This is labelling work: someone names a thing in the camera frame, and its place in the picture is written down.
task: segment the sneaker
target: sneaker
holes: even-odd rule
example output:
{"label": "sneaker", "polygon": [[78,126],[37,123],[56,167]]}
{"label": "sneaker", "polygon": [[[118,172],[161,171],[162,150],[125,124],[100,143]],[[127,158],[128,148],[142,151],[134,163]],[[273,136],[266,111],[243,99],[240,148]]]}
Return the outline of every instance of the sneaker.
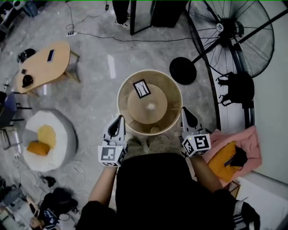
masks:
{"label": "sneaker", "polygon": [[124,28],[130,28],[130,21],[127,20],[125,23],[120,24],[120,23],[117,22],[117,20],[115,20],[115,25],[122,26]]}

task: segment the white bean bag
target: white bean bag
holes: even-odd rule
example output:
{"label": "white bean bag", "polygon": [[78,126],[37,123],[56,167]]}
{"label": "white bean bag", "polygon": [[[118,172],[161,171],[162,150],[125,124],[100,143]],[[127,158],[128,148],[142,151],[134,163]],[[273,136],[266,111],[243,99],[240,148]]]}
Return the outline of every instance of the white bean bag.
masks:
{"label": "white bean bag", "polygon": [[[30,141],[37,141],[38,129],[48,125],[56,134],[56,144],[47,156],[40,156],[26,150]],[[69,162],[75,155],[77,138],[70,121],[58,111],[41,110],[32,116],[24,132],[23,156],[30,169],[47,172]]]}

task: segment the phone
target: phone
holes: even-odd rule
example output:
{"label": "phone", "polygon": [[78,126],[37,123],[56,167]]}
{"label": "phone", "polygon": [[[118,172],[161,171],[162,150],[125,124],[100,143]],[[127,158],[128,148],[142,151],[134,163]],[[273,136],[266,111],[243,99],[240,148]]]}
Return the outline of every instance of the phone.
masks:
{"label": "phone", "polygon": [[54,49],[50,50],[47,62],[52,62],[53,57],[54,57],[54,52],[55,52]]}

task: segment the black shirt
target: black shirt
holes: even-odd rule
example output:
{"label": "black shirt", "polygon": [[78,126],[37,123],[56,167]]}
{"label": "black shirt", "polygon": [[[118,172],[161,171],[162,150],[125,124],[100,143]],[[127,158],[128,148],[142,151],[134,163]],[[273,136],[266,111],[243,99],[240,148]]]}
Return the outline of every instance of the black shirt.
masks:
{"label": "black shirt", "polygon": [[117,174],[117,212],[97,201],[82,210],[76,230],[186,226],[234,229],[236,199],[227,190],[209,192],[194,181],[183,157],[143,155],[123,162]]}

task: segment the black backpack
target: black backpack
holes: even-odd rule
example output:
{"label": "black backpack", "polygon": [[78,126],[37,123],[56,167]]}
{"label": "black backpack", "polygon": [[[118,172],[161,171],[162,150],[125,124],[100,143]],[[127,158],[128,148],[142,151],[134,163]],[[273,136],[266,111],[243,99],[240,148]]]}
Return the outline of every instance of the black backpack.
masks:
{"label": "black backpack", "polygon": [[219,97],[223,97],[222,101],[220,102],[222,105],[227,106],[232,103],[246,104],[252,101],[254,97],[254,82],[252,77],[248,73],[228,73],[226,75],[218,77],[216,80],[218,80],[219,85],[228,86],[228,93],[226,95],[220,95]]}

